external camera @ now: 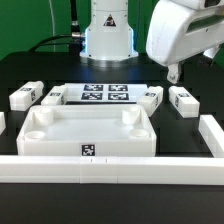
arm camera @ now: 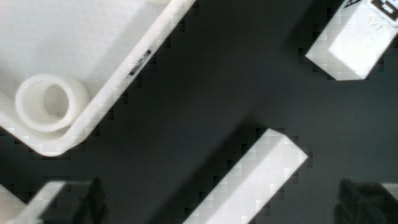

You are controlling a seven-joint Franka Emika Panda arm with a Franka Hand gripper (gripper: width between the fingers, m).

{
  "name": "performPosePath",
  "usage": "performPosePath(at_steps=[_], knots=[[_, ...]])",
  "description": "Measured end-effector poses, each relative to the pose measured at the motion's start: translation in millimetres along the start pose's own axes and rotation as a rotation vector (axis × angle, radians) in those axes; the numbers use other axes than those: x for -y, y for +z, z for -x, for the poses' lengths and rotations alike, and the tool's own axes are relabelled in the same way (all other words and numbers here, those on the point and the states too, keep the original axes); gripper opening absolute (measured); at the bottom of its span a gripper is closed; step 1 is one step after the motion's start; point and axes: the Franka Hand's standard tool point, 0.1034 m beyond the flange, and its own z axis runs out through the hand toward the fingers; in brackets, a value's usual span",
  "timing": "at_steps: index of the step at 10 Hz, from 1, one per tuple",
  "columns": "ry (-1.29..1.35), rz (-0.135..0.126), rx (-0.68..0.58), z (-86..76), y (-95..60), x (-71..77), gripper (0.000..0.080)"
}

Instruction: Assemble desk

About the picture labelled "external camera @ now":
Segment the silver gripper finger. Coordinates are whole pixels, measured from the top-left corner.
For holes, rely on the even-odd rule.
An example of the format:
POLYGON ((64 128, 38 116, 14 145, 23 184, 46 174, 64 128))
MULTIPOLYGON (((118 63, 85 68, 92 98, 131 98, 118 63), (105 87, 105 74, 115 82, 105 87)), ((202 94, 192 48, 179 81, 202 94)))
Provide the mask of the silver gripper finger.
POLYGON ((217 45, 215 47, 212 47, 210 49, 207 49, 203 55, 209 59, 214 59, 216 54, 219 52, 221 46, 220 45, 217 45))

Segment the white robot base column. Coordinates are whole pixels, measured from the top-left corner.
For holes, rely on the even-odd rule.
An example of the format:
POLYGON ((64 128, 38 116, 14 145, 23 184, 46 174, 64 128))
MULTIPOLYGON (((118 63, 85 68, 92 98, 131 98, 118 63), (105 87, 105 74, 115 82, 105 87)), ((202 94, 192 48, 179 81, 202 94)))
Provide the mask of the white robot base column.
POLYGON ((128 0, 91 0, 91 22, 85 29, 81 61, 118 67, 137 57, 134 32, 128 23, 128 0))

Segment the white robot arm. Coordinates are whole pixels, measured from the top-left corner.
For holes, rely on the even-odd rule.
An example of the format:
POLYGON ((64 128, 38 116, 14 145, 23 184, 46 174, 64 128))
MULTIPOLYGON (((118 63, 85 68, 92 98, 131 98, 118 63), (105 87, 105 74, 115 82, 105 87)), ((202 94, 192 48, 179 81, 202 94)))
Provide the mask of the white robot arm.
POLYGON ((224 43, 224 0, 159 0, 146 41, 155 62, 170 66, 224 43))

